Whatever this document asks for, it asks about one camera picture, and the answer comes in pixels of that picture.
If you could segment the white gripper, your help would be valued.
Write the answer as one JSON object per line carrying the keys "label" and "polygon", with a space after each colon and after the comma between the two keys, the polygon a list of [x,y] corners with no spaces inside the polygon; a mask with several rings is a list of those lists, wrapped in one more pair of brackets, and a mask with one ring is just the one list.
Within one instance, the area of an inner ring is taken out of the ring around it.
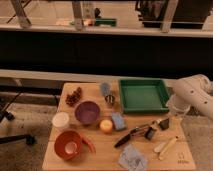
{"label": "white gripper", "polygon": [[[176,109],[173,109],[173,108],[169,108],[169,112],[172,116],[175,116],[175,117],[183,117],[184,113],[182,111],[178,111]],[[159,122],[159,127],[162,129],[162,130],[166,130],[169,128],[169,122],[170,120],[169,119],[164,119],[164,120],[161,120]]]}

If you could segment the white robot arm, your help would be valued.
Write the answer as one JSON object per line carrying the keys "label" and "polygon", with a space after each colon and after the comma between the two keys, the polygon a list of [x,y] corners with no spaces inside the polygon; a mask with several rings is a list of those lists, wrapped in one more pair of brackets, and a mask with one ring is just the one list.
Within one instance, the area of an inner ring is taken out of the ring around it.
{"label": "white robot arm", "polygon": [[172,94],[166,102],[169,109],[169,128],[173,129],[175,120],[181,120],[191,107],[213,121],[213,95],[210,95],[212,82],[203,75],[197,74],[166,81]]}

